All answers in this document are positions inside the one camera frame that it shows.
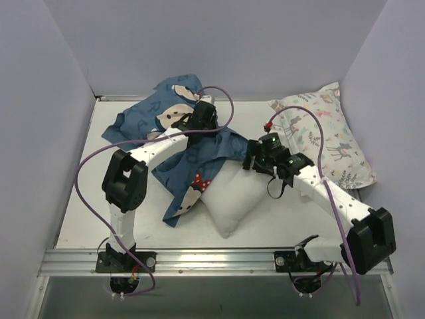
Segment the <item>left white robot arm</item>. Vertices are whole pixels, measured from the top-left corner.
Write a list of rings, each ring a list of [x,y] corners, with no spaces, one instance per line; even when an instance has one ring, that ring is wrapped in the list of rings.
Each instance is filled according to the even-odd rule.
[[[208,96],[195,104],[192,113],[172,123],[156,142],[113,153],[102,182],[112,226],[103,258],[105,265],[127,273],[135,264],[132,255],[135,253],[135,210],[145,199],[149,173],[171,156],[199,142],[207,130],[216,128],[216,107],[213,98]]]

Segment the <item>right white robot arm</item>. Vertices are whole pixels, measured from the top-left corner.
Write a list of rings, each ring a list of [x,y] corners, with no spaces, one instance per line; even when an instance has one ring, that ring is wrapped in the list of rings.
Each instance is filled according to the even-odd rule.
[[[332,239],[312,235],[302,241],[294,256],[299,270],[309,272],[318,263],[330,262],[353,265],[357,274],[366,274],[396,251],[389,211],[369,207],[321,176],[307,156],[291,154],[276,133],[249,140],[242,167],[300,191],[333,217],[341,230]]]

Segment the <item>blue letter-print pillowcase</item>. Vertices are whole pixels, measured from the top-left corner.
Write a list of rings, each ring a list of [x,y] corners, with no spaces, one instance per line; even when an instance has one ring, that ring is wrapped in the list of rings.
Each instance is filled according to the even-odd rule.
[[[194,74],[166,78],[145,100],[116,116],[102,134],[121,149],[136,147],[133,140],[151,140],[161,135],[181,117],[193,111],[196,93],[202,88]],[[168,158],[152,170],[153,176],[174,196],[163,222],[175,227],[180,215],[188,212],[207,190],[227,160],[242,161],[248,141],[240,134],[224,128],[203,135],[202,140],[185,151]]]

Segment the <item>white pillow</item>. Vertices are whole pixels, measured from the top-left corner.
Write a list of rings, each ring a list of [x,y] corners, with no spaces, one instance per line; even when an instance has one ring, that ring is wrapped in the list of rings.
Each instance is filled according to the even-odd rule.
[[[223,239],[229,238],[264,198],[270,179],[269,175],[243,169],[239,161],[224,162],[200,197]]]

